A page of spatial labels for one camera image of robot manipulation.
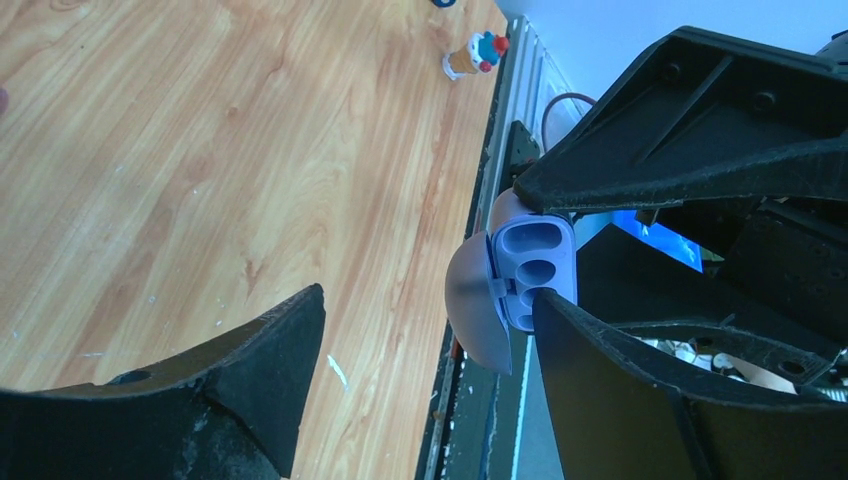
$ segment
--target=cable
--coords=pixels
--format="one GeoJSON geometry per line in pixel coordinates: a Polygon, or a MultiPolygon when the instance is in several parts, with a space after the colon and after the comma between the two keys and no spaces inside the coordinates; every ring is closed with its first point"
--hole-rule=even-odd
{"type": "Polygon", "coordinates": [[[592,98],[588,95],[583,95],[582,93],[576,93],[576,92],[560,93],[559,95],[557,95],[556,97],[551,99],[551,101],[548,102],[548,106],[545,107],[545,113],[542,114],[542,148],[545,150],[545,152],[548,151],[548,134],[547,134],[548,115],[550,115],[551,110],[554,108],[554,105],[556,105],[557,103],[559,103],[563,100],[575,99],[575,98],[577,100],[583,100],[584,102],[588,103],[589,105],[591,105],[593,107],[595,106],[596,103],[598,103],[597,101],[595,101],[594,98],[592,98]]]}

